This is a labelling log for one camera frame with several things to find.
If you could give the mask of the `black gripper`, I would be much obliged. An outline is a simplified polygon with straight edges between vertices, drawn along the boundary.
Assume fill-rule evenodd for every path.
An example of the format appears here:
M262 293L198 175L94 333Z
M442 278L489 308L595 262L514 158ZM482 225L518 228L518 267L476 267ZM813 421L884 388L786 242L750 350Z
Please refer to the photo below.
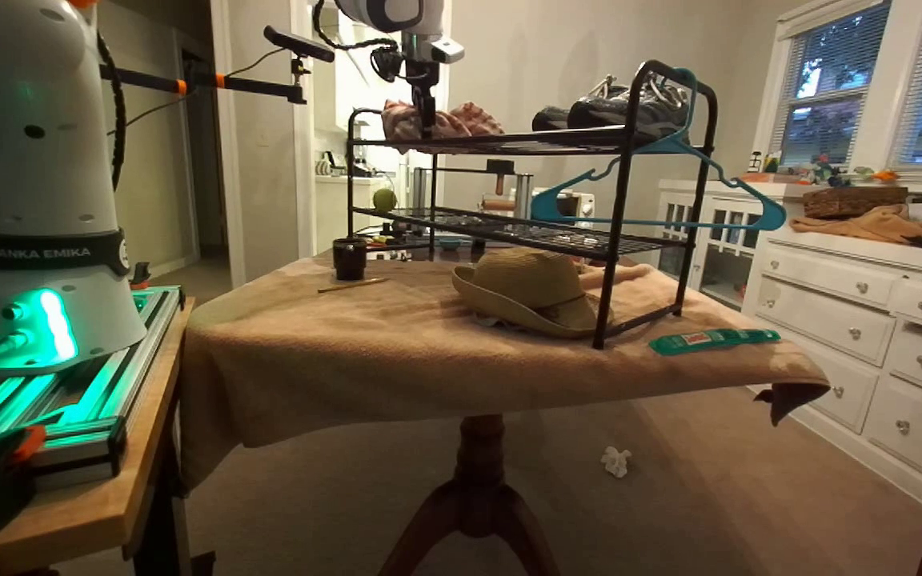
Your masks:
M405 33L396 42L373 50L373 71L380 79L407 79L421 127L435 125L438 68L465 59L465 45L448 34Z

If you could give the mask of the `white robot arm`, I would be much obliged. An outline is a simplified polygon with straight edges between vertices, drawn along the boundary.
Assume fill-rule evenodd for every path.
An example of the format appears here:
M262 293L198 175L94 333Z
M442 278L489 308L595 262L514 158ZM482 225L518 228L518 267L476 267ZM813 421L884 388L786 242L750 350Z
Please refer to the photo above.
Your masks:
M62 372L144 338L107 79L76 0L0 0L0 376Z

